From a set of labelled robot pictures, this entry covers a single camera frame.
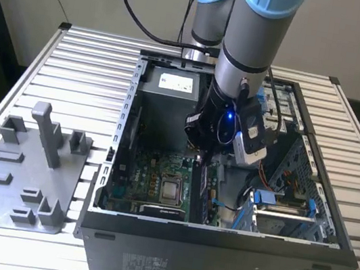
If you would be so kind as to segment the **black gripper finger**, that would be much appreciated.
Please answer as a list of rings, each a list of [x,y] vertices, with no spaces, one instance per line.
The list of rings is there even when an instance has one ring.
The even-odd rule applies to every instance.
[[[208,166],[213,157],[214,148],[201,149],[199,151],[198,163],[200,166]]]

